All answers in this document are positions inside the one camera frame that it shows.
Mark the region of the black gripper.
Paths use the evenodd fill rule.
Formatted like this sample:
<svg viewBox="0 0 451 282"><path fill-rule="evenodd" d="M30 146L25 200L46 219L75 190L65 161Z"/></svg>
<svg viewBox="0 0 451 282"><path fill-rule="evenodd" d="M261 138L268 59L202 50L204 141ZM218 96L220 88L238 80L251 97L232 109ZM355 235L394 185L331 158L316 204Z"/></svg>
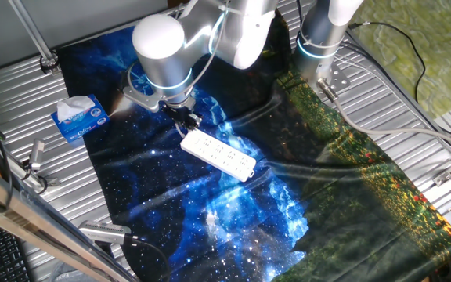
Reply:
<svg viewBox="0 0 451 282"><path fill-rule="evenodd" d="M200 114L194 113L193 104L189 103L164 103L161 109L166 115L175 120L176 127L181 130L189 131L197 129L203 119Z"/></svg>

